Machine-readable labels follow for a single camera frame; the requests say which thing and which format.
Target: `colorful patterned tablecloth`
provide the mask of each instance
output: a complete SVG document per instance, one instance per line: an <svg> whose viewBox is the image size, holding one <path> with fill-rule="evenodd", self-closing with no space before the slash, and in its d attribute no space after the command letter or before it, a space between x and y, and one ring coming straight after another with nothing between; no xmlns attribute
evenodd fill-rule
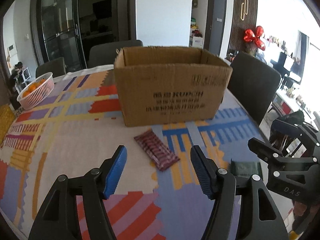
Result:
<svg viewBox="0 0 320 240"><path fill-rule="evenodd" d="M190 148L200 145L219 167L258 161L248 139L258 127L226 90L214 118L205 121L125 127L113 70L63 78L40 105L12 124L0 149L0 208L28 237L42 201L60 174L82 176L125 145L128 159L114 195L105 201L118 240L197 240L213 201L200 188ZM181 161L158 171L133 137L152 128ZM82 198L77 198L83 239L89 239ZM229 239L236 234L239 198Z"/></svg>

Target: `brown slatted wall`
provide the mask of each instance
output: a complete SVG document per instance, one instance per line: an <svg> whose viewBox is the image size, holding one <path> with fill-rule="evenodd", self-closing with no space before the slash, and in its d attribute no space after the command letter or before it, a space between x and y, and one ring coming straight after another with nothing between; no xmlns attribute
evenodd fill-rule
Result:
<svg viewBox="0 0 320 240"><path fill-rule="evenodd" d="M243 40L244 31L252 29L255 31L257 23L258 0L249 0L248 15L245 15L244 21L241 20L241 4L244 0L234 0L233 17L231 25L231 34L228 46L228 54L235 50L245 50L245 42Z"/></svg>

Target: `glass door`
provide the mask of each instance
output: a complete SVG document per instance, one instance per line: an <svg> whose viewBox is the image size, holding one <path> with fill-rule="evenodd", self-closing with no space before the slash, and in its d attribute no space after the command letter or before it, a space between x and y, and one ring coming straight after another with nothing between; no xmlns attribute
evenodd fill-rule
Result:
<svg viewBox="0 0 320 240"><path fill-rule="evenodd" d="M72 0L41 0L41 22L48 60L64 57L67 72L81 70Z"/></svg>

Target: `silver screw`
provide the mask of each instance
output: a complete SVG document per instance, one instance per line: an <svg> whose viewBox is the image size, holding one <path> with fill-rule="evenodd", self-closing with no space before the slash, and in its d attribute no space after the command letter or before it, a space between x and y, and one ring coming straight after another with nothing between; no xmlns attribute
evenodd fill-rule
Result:
<svg viewBox="0 0 320 240"><path fill-rule="evenodd" d="M91 174L92 175L96 175L96 174L98 174L100 172L100 169L99 168L93 168L92 170L91 170Z"/></svg>
<svg viewBox="0 0 320 240"><path fill-rule="evenodd" d="M257 174L252 175L252 179L255 181L259 181L260 177Z"/></svg>
<svg viewBox="0 0 320 240"><path fill-rule="evenodd" d="M225 175L225 174L227 174L228 172L227 172L227 170L226 169L224 169L224 168L220 168L220 169L218 169L218 172L221 174L221 175Z"/></svg>
<svg viewBox="0 0 320 240"><path fill-rule="evenodd" d="M58 181L60 181L60 182L62 182L62 181L64 181L64 180L66 180L66 176L65 175L60 175L59 177L58 177Z"/></svg>

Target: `gold wall decoration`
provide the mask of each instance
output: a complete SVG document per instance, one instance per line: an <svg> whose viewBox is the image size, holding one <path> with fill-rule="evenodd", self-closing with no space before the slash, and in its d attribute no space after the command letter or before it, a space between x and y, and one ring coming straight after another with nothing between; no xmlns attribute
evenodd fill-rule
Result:
<svg viewBox="0 0 320 240"><path fill-rule="evenodd" d="M241 13L240 18L242 21L244 21L244 17L248 15L249 10L249 0L244 0L244 2L241 4Z"/></svg>

